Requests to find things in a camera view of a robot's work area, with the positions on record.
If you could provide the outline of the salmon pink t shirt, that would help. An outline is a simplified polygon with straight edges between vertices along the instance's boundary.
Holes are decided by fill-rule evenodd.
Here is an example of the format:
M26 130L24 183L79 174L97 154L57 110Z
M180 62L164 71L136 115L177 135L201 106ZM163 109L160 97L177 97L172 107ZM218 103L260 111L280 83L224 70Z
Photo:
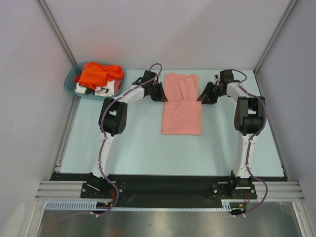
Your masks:
M202 135L199 76L168 73L164 77L163 135Z

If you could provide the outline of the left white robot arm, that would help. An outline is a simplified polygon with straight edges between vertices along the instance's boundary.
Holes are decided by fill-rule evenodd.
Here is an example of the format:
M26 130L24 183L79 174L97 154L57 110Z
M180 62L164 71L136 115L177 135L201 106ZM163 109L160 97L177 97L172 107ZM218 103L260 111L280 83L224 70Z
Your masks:
M98 121L101 130L101 144L97 161L92 170L93 176L104 179L109 176L108 155L113 141L126 128L127 109L146 96L155 102L167 101L161 82L146 85L134 84L122 95L104 99Z

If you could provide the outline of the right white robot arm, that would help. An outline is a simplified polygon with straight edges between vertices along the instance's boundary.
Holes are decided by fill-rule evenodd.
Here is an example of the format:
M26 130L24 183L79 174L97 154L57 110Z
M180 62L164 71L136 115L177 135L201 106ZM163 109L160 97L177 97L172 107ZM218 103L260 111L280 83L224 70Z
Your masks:
M240 82L233 81L228 84L208 82L197 100L213 105L221 96L231 97L236 102L234 127L238 134L238 147L228 193L233 198L239 198L254 178L251 173L254 147L267 123L265 98L250 93Z

